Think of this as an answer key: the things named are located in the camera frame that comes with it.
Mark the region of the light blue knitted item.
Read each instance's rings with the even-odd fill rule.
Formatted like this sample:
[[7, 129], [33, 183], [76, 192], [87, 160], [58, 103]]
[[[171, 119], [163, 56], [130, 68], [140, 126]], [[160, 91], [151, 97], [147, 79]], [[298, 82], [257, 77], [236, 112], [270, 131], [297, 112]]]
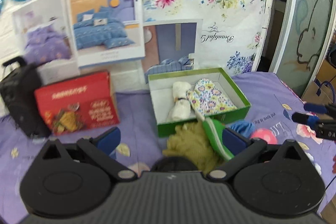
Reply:
[[231, 124], [230, 129], [236, 131], [237, 133], [248, 139], [256, 131], [255, 125], [245, 120], [240, 120]]

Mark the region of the green white slipper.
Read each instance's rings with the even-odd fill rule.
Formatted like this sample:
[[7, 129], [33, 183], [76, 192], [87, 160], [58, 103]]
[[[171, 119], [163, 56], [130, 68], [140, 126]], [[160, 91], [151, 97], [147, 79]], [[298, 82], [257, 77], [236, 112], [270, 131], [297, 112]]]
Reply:
[[234, 157], [233, 153], [223, 144], [222, 136], [226, 129], [225, 125], [218, 120], [206, 117], [202, 121], [202, 126], [213, 150], [225, 161], [232, 159]]

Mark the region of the olive green fluffy cloth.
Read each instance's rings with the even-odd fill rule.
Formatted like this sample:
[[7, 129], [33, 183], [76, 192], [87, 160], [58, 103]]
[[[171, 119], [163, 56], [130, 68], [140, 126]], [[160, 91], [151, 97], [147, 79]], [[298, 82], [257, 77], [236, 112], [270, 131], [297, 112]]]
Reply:
[[175, 126], [175, 134], [167, 139], [164, 156], [181, 156], [191, 161], [203, 174], [222, 165], [224, 160], [214, 151], [201, 122]]

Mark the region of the floral oven mitt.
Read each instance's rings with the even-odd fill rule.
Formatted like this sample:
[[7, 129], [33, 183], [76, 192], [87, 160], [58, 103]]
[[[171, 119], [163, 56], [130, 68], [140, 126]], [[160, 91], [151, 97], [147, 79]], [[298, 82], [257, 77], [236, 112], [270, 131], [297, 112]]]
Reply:
[[231, 99], [209, 79], [199, 80], [194, 88], [188, 91], [187, 98], [193, 110], [202, 116], [215, 115], [237, 109]]

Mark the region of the white towel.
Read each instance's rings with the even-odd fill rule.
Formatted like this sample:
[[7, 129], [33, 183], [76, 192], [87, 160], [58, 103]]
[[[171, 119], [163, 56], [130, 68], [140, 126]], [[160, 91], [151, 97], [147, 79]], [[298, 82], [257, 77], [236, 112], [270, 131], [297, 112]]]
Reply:
[[177, 81], [173, 83], [174, 106], [168, 114], [168, 122], [177, 122], [189, 118], [191, 105], [187, 93], [190, 89], [191, 85], [187, 82]]

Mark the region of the purple floral bedsheet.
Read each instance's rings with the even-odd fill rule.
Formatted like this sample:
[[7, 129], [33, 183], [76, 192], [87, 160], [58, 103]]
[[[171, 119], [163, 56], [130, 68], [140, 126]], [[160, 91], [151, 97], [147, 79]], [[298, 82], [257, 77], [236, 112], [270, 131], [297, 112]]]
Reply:
[[[247, 121], [256, 128], [268, 129], [278, 143], [286, 139], [298, 141], [326, 185], [321, 202], [325, 207], [335, 195], [334, 142], [317, 139], [311, 129], [291, 121], [293, 113], [303, 112], [303, 103], [275, 74], [245, 73], [235, 76], [234, 82], [251, 103]], [[129, 156], [117, 154], [117, 160], [125, 166], [152, 166], [162, 156], [166, 141], [157, 136], [149, 92], [120, 92], [116, 100], [121, 141], [130, 150]], [[43, 145], [43, 140], [28, 139], [10, 116], [1, 118], [1, 218], [5, 223], [18, 223], [27, 214], [19, 185]]]

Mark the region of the pink ball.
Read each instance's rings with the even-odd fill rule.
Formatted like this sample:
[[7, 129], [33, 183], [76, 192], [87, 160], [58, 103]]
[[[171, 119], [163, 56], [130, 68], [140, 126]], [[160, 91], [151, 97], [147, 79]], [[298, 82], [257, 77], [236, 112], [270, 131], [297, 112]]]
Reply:
[[265, 128], [259, 128], [251, 134], [250, 139], [262, 139], [268, 144], [277, 144], [277, 138], [274, 136], [271, 130]]

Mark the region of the red snack box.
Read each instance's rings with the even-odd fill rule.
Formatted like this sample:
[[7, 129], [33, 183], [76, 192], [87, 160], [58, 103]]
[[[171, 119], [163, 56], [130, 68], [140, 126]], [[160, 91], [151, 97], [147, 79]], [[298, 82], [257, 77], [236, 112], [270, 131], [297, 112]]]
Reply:
[[56, 136], [120, 123], [107, 71], [43, 86], [34, 96], [39, 114]]

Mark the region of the green open cardboard box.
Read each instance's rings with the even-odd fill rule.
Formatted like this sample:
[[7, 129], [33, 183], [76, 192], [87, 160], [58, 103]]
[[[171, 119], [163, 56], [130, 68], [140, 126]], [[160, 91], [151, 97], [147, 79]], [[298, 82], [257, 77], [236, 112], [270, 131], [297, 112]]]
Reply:
[[199, 116], [233, 123], [244, 119], [251, 107], [223, 68], [149, 75], [148, 84], [160, 138], [174, 134], [175, 126]]

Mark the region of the black portable speaker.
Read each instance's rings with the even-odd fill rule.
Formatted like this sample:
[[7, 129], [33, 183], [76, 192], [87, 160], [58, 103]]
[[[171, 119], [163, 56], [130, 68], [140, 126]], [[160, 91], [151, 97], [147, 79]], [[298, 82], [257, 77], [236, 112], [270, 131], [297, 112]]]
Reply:
[[19, 64], [1, 80], [1, 97], [16, 125], [28, 138], [47, 138], [51, 135], [39, 114], [34, 91], [42, 86], [37, 66], [29, 64], [22, 56], [2, 64], [4, 68]]

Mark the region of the blue bedding poster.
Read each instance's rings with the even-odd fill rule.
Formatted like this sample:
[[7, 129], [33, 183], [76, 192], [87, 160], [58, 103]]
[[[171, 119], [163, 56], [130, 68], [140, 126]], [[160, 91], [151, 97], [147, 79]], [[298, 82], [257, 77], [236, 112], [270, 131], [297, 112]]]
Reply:
[[67, 0], [80, 68], [145, 57], [142, 0]]

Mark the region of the purple bedding poster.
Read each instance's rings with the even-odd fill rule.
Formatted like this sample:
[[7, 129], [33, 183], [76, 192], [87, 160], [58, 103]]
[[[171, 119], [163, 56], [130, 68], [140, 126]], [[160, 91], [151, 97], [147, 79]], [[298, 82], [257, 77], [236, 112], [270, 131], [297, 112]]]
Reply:
[[66, 0], [33, 0], [13, 12], [15, 37], [45, 85], [78, 76]]

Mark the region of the floral white bedding package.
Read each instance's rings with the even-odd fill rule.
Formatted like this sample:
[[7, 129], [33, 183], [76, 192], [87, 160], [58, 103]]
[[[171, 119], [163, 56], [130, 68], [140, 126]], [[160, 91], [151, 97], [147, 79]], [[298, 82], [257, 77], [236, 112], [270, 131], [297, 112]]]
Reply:
[[194, 67], [222, 67], [231, 76], [255, 70], [266, 0], [142, 0], [142, 5], [145, 24], [197, 24], [194, 49], [186, 48], [184, 29], [175, 44], [182, 56], [193, 54]]

